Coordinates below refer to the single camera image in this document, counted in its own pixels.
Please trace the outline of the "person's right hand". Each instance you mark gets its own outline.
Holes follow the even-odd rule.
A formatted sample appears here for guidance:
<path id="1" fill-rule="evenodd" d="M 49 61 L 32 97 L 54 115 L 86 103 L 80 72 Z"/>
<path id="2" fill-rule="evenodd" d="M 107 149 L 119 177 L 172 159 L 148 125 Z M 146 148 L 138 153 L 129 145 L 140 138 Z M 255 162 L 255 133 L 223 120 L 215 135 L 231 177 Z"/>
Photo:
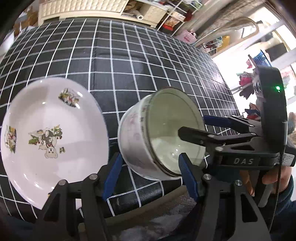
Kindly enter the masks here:
<path id="1" fill-rule="evenodd" d="M 275 166 L 273 169 L 269 170 L 263 177 L 262 177 L 262 183 L 264 185 L 273 184 L 273 190 L 272 193 L 276 193 L 276 183 L 278 180 L 278 168 L 279 166 Z M 290 177 L 292 174 L 292 167 L 282 166 L 281 167 L 281 176 L 280 176 L 280 187 L 279 192 L 284 191 L 288 183 L 290 181 Z M 250 181 L 250 175 L 247 170 L 241 170 L 240 176 L 242 178 L 242 183 L 245 186 L 246 190 L 251 196 L 255 196 L 255 190 L 252 186 L 252 183 Z"/>

